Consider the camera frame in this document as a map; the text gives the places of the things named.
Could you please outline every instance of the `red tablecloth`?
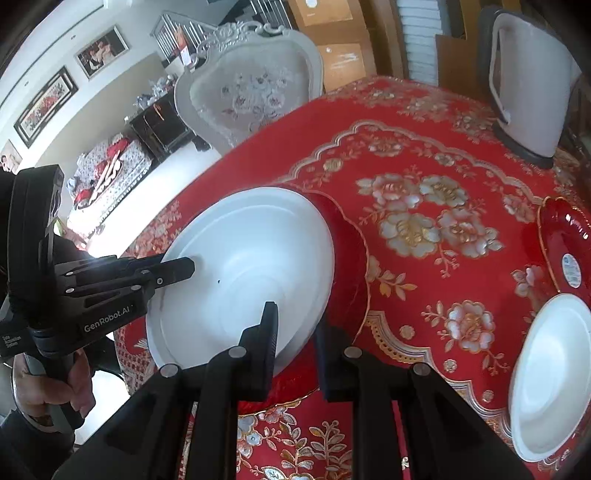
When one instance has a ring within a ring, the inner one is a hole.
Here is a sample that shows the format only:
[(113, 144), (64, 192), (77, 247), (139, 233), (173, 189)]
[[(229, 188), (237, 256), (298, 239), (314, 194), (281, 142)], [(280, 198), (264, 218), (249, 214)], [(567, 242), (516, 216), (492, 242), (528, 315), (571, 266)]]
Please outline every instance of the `red tablecloth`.
[[(358, 225), (369, 249), (370, 310), (358, 345), (392, 364), (427, 362), (511, 445), (512, 368), (533, 317), (556, 294), (535, 213), (545, 196), (580, 202), (569, 155), (541, 171), (511, 154), (492, 122), (481, 103), (437, 88), (360, 80), (234, 149), (128, 253), (164, 252), (196, 215), (243, 189), (283, 183), (322, 192)], [(145, 338), (143, 319), (116, 335), (132, 392), (154, 371)], [(238, 478), (349, 478), (351, 407), (327, 404), (319, 392), (293, 400), (239, 419)], [(536, 478), (560, 467), (577, 435), (528, 464)], [(461, 458), (453, 461), (461, 468)]]

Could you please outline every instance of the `human hand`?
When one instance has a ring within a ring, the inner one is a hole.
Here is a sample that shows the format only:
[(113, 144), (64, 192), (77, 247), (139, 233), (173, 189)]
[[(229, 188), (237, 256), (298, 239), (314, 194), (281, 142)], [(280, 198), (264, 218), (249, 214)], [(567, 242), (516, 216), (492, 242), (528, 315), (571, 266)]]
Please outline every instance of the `human hand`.
[(95, 407), (90, 366), (83, 349), (75, 353), (76, 361), (68, 374), (68, 383), (29, 373), (24, 353), (14, 358), (12, 385), (18, 409), (33, 418), (48, 415), (47, 404), (70, 403), (82, 418)]

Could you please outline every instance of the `label sticker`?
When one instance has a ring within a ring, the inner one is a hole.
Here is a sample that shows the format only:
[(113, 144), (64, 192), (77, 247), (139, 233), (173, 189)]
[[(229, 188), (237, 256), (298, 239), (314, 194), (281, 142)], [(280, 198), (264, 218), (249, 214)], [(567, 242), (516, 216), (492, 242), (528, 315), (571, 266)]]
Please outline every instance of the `label sticker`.
[(562, 257), (562, 273), (567, 283), (573, 288), (581, 286), (581, 268), (579, 262), (571, 254)]

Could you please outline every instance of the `black cabinet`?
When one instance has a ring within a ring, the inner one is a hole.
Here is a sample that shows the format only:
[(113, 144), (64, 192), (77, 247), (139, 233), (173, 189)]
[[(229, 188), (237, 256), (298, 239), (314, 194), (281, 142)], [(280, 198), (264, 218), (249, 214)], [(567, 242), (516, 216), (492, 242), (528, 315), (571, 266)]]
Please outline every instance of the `black cabinet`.
[(128, 124), (158, 162), (187, 141), (193, 140), (196, 145), (204, 143), (178, 116), (174, 91), (128, 120)]

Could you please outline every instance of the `kettle handle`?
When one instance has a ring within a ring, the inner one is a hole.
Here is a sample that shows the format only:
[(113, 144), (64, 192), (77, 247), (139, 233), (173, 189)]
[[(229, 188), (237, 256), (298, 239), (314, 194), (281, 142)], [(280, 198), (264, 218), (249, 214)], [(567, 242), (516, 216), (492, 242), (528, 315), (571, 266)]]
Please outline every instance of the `kettle handle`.
[(511, 121), (511, 114), (503, 108), (501, 98), (495, 89), (493, 76), (495, 73), (496, 49), (499, 40), (501, 22), (497, 22), (499, 15), (511, 13), (497, 6), (484, 7), (478, 16), (478, 52), (476, 55), (476, 73), (482, 87), (489, 90), (493, 104), (493, 110), (505, 123)]

